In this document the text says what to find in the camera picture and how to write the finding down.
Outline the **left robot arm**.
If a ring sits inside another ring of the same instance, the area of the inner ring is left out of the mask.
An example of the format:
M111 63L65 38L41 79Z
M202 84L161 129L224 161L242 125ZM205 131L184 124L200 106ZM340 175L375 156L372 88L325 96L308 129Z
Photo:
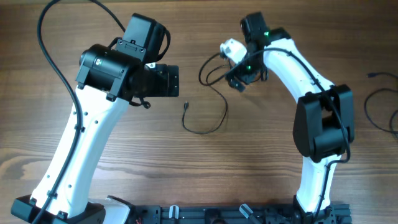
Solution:
M15 217L28 223L142 223L133 204L113 196L90 200L89 191L108 138L128 107L149 108L149 97L178 96L178 67L161 63L170 42L162 24L135 13L121 38L82 53L78 104L45 176L12 204Z

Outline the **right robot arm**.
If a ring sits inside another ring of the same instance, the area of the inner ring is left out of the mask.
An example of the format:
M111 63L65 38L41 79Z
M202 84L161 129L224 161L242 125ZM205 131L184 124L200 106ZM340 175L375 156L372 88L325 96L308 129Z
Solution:
M303 157L301 183L294 197L291 223L337 222L329 194L338 164L351 157L354 139L353 93L320 75L296 48L283 28L270 29L261 12L241 22L245 43L229 39L220 45L234 66L226 72L230 87L244 91L257 76L267 80L273 71L293 96L293 139Z

